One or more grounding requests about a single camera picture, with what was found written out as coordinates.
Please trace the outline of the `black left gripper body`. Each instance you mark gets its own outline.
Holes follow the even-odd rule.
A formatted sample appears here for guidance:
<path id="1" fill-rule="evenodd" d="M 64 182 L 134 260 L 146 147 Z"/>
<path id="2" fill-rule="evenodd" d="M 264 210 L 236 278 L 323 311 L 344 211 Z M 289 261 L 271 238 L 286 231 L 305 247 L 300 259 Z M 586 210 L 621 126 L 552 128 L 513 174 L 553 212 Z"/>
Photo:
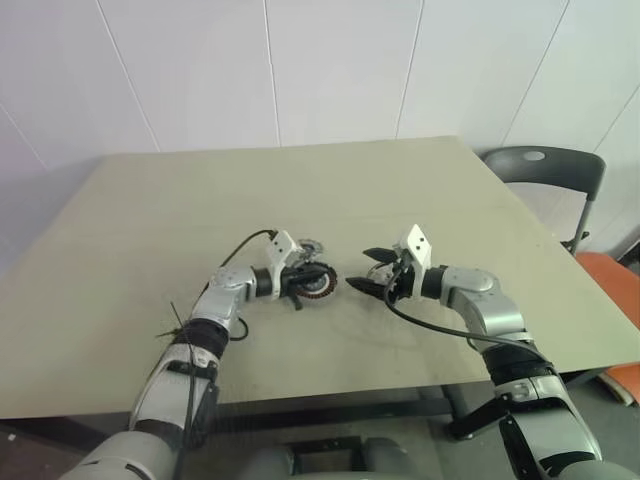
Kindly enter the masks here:
<path id="1" fill-rule="evenodd" d="M 280 296 L 288 298 L 295 311 L 303 309 L 300 289 L 310 282 L 310 275 L 309 257 L 306 255 L 302 255 L 290 265 L 286 265 L 280 274 Z"/>

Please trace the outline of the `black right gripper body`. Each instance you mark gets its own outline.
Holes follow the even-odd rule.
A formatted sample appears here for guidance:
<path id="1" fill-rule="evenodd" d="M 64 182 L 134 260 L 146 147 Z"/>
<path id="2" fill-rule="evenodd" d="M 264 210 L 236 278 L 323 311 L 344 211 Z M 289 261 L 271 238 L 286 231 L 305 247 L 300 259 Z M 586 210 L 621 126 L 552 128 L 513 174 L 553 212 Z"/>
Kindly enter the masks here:
<path id="1" fill-rule="evenodd" d="M 392 277 L 396 273 L 399 273 L 397 279 L 392 283 L 389 291 L 389 300 L 392 303 L 412 296 L 415 279 L 413 266 L 408 264 L 406 267 L 401 268 L 401 257 L 397 251 L 396 253 L 398 254 L 396 262 L 376 262 L 376 264 L 367 273 L 367 278 L 386 285 L 391 281 Z"/>

